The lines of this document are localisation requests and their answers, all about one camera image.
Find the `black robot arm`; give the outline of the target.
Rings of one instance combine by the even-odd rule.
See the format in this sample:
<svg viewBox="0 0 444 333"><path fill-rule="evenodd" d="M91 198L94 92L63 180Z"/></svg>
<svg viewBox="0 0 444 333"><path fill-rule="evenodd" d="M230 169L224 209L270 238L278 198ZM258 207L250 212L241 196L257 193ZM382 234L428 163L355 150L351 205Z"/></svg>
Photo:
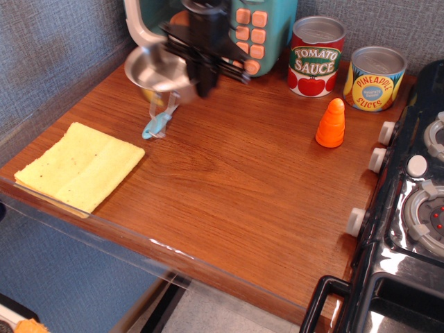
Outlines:
<svg viewBox="0 0 444 333"><path fill-rule="evenodd" d="M183 1L189 24L165 23L168 52L185 60L189 81L197 95L208 96L216 87L219 75L248 83L244 69L247 53L230 38L230 1Z"/></svg>

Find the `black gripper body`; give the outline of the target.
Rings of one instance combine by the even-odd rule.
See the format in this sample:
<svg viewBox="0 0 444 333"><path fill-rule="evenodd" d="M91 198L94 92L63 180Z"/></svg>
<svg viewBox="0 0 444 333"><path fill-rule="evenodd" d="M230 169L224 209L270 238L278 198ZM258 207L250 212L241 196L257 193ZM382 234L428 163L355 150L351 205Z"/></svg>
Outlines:
<svg viewBox="0 0 444 333"><path fill-rule="evenodd" d="M188 25L162 25L162 30L167 36L167 51L184 60L193 58L197 62L217 61L219 76L223 74L248 83L250 75L244 69L246 52L230 39L230 20L227 12L189 8L186 13Z"/></svg>

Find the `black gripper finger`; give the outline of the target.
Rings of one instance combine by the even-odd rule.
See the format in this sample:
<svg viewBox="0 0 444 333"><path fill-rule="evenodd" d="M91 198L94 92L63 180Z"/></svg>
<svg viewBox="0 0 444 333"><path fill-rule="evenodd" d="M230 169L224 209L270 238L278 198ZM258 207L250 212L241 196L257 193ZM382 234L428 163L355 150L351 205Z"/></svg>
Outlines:
<svg viewBox="0 0 444 333"><path fill-rule="evenodd" d="M187 75L189 77L189 80L191 82L198 82L198 62L193 58L186 58L185 62L187 66Z"/></svg>
<svg viewBox="0 0 444 333"><path fill-rule="evenodd" d="M197 92L202 98L209 95L216 87L219 79L219 67L217 61L198 62L196 65Z"/></svg>

